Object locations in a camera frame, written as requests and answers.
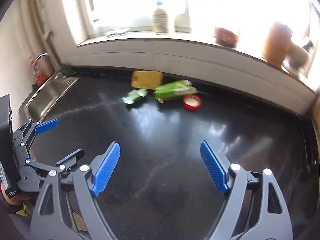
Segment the steel kitchen sink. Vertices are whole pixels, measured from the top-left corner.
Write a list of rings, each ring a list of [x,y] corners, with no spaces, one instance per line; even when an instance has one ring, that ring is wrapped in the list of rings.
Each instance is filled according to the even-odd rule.
[[[23,112],[27,119],[43,122],[59,101],[75,86],[78,77],[52,75],[26,103]]]

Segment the yellow box below counter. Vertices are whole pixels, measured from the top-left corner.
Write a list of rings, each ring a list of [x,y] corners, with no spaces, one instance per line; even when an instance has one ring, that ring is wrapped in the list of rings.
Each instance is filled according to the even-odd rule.
[[[22,207],[16,212],[16,214],[23,217],[31,217],[32,212],[28,209],[25,203],[22,203]]]

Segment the red dish soap bottle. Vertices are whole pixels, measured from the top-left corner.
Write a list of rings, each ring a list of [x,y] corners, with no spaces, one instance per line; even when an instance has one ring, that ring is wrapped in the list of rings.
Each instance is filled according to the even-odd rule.
[[[28,57],[28,60],[35,82],[39,87],[41,87],[48,80],[48,76],[41,67],[35,65],[34,60],[31,56]]]

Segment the green scrub pad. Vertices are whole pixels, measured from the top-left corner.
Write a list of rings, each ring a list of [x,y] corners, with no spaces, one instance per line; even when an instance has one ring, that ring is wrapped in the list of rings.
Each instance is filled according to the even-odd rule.
[[[69,65],[69,64],[61,64],[61,70],[60,70],[61,74],[64,76],[72,76],[75,74],[75,71],[73,69],[73,66]]]

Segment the red jar lid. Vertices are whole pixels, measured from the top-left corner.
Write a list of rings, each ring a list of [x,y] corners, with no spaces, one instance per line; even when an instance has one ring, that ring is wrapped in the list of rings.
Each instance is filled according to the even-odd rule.
[[[185,95],[183,97],[183,106],[191,111],[197,110],[202,105],[202,100],[197,95]]]

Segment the chrome faucet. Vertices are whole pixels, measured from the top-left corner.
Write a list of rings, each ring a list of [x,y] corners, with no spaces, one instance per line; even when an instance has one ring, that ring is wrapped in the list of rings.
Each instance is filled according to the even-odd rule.
[[[41,68],[41,70],[48,75],[51,75],[54,72],[54,67],[51,62],[51,56],[48,53],[40,54],[35,59],[33,66]]]

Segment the green cardboard box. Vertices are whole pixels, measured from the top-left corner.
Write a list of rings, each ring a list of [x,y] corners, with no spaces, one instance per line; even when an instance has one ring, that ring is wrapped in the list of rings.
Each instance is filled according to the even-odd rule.
[[[163,103],[167,100],[196,93],[197,89],[192,86],[189,80],[178,80],[156,87],[153,94],[157,101]]]

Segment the yellow sponge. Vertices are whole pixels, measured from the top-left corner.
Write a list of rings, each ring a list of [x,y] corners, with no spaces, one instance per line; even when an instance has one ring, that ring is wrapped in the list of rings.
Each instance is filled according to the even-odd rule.
[[[154,90],[162,85],[163,74],[158,71],[134,71],[131,77],[131,87]]]

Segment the terracotta utensil crock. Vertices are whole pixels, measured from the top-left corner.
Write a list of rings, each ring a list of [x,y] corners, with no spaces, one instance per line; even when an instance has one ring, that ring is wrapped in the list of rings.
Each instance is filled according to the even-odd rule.
[[[265,40],[262,52],[263,59],[270,65],[281,68],[291,47],[292,30],[280,22],[276,22]]]

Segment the white mortar and pestle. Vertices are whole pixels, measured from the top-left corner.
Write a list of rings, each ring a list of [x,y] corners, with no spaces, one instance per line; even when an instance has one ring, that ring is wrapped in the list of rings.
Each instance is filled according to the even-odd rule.
[[[299,73],[305,74],[310,68],[310,51],[314,47],[315,45],[308,36],[302,41],[302,46],[291,42],[289,51],[285,57],[285,69],[294,76],[298,76]]]

